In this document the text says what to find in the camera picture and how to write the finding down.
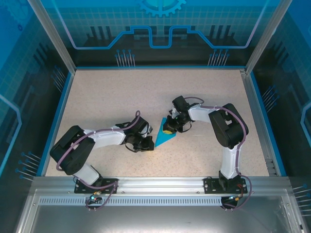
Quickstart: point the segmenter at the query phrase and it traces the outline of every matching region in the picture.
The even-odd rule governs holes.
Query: blue graphic design
[[[302,109],[302,113],[301,113],[301,120],[300,120],[300,125],[303,129],[303,132],[305,133],[305,136],[309,142],[309,145],[311,147],[311,137],[310,137],[310,134],[307,130],[307,127],[305,125],[305,118],[306,118],[306,113],[307,113],[307,110],[311,108],[311,102],[307,103],[303,109]]]
[[[153,35],[152,35],[152,29],[150,26],[144,26],[144,25],[135,25],[135,26],[130,26],[129,27],[129,31],[121,31],[114,39],[113,41],[108,45],[108,46],[98,46],[98,47],[78,47],[76,46],[75,42],[73,41],[73,37],[69,32],[69,29],[55,3],[55,0],[52,0],[54,8],[56,10],[56,13],[61,21],[61,24],[63,25],[65,32],[72,44],[72,46],[77,49],[77,50],[109,50],[113,47],[113,45],[125,34],[135,34],[134,30],[135,29],[147,29],[148,30],[148,36],[149,36],[149,45],[151,48],[153,49],[168,49],[172,46],[172,40],[173,40],[173,29],[187,29],[187,33],[188,34],[197,34],[198,36],[200,36],[212,49],[245,49],[247,48],[250,43],[251,40],[253,39],[253,36],[255,34],[255,31],[257,29],[257,27],[259,26],[259,23],[263,17],[263,14],[265,13],[265,10],[270,2],[270,0],[267,0],[264,7],[262,8],[259,17],[256,20],[256,23],[250,33],[250,36],[248,37],[248,40],[246,42],[246,44],[244,46],[215,46],[213,45],[207,38],[206,36],[200,31],[200,30],[192,30],[191,29],[191,25],[176,25],[176,26],[171,26],[169,29],[169,33],[168,33],[168,45],[164,45],[164,46],[155,46],[153,44]]]
[[[159,17],[175,14],[175,11],[180,10],[181,5],[185,3],[185,0],[138,0],[141,10],[145,10],[146,14],[151,13],[152,16]]]
[[[15,112],[16,112],[16,115],[17,115],[17,120],[18,120],[18,126],[17,128],[15,129],[15,132],[14,132],[14,135],[12,137],[12,140],[10,142],[10,145],[9,145],[9,148],[8,150],[6,151],[5,153],[5,156],[3,158],[3,161],[1,163],[1,166],[0,166],[0,176],[3,172],[3,169],[5,167],[5,164],[6,162],[8,161],[8,158],[10,156],[10,153],[11,153],[11,150],[13,148],[13,145],[15,143],[15,140],[17,138],[17,135],[18,135],[18,132],[21,128],[21,116],[20,116],[20,112],[19,112],[19,109],[13,104],[11,103],[7,98],[5,98],[3,95],[0,94],[0,100],[2,100],[4,103],[6,103],[10,108],[12,108]]]
[[[11,16],[18,23],[21,23],[28,18],[29,4],[27,0],[2,0],[0,6],[6,6]]]

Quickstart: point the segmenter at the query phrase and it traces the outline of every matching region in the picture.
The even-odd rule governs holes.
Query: beige work surface
[[[153,127],[156,141],[162,118],[172,108],[172,100],[180,95],[203,98],[206,105],[234,104],[249,128],[240,171],[248,176],[268,176],[238,70],[78,70],[56,141],[73,125],[96,130],[132,121],[136,110]],[[178,133],[154,151],[132,153],[124,145],[108,146],[93,150],[87,161],[103,176],[218,176],[222,147],[210,124],[194,122],[190,131]],[[65,175],[55,166],[50,159],[46,176]]]

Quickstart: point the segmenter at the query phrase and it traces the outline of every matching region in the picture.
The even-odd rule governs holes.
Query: aluminum frame
[[[35,15],[39,19],[45,32],[47,33],[48,37],[50,38],[53,45],[55,46],[58,54],[60,55],[63,62],[65,63],[67,69],[69,70],[71,74],[74,75],[76,66],[72,58],[70,57],[61,37],[59,36],[54,24],[52,23],[52,20],[50,19],[41,1],[40,0],[27,0],[27,1],[30,4],[33,11],[35,12]]]
[[[119,187],[115,197],[220,197],[228,195],[204,194],[204,177],[184,178],[127,178],[117,177]],[[294,193],[288,177],[250,177],[253,185],[253,197],[278,196],[283,198],[284,209],[292,231],[301,232],[296,216]],[[29,196],[22,212],[17,233],[31,231],[41,197],[76,198],[88,197],[86,194],[74,194],[75,183],[72,177],[34,177]]]
[[[246,74],[249,75],[254,69],[256,63],[258,62],[260,56],[262,55],[264,49],[267,47],[271,37],[275,33],[278,25],[282,21],[287,9],[291,5],[292,0],[280,0],[275,12],[273,13],[269,23],[264,30],[258,44],[256,45],[251,57],[249,58],[245,70]]]
[[[248,102],[253,114],[253,119],[257,129],[261,149],[265,161],[267,162],[267,168],[269,175],[271,176],[275,172],[278,176],[281,176],[281,171],[277,163],[276,153],[274,151],[267,125],[265,124],[264,117],[260,108],[259,100],[256,95],[255,87],[250,77],[250,74],[246,74],[245,70],[241,70],[241,77],[243,80],[244,88],[248,98]]]

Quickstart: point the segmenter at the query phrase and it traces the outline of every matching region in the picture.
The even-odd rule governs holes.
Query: robotic arm
[[[233,112],[243,123],[246,134],[248,127],[233,104],[226,104],[222,108]],[[189,104],[179,96],[173,100],[173,109],[169,111],[167,121],[163,125],[164,133],[186,132],[184,126],[188,122],[203,121],[211,123],[218,142],[223,146],[223,163],[219,171],[219,184],[224,191],[235,188],[239,182],[236,170],[238,144],[243,139],[243,129],[240,123],[227,111],[216,108],[202,107],[201,104]]]
[[[86,163],[93,149],[123,144],[127,147],[126,144],[132,144],[133,149],[127,147],[132,152],[154,150],[152,136],[149,136],[152,127],[141,117],[135,123],[136,120],[135,118],[132,122],[116,124],[110,130],[102,131],[83,130],[79,126],[72,126],[52,147],[50,155],[59,162],[73,143],[89,134],[67,154],[60,167],[67,175],[74,175],[87,185],[100,187],[103,185],[102,176]]]

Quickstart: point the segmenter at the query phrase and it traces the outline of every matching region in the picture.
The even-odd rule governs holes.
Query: black mounting plate
[[[245,179],[241,178],[236,183],[236,185],[241,184],[243,187],[243,194],[247,193],[247,186]],[[231,189],[228,189],[226,192],[223,190],[221,185],[219,184],[219,178],[212,178],[207,177],[206,179],[203,179],[203,187],[204,187],[204,193],[205,194],[240,194],[241,190],[234,186]]]
[[[101,186],[105,186],[108,184],[111,184],[115,181],[118,181],[118,179],[103,179]],[[102,190],[102,194],[110,194],[113,189],[113,186],[105,188]],[[98,189],[92,189],[89,187],[86,187],[84,184],[82,184],[79,180],[76,181],[76,185],[74,188],[74,193],[82,193],[82,194],[93,194],[94,192],[98,191]]]

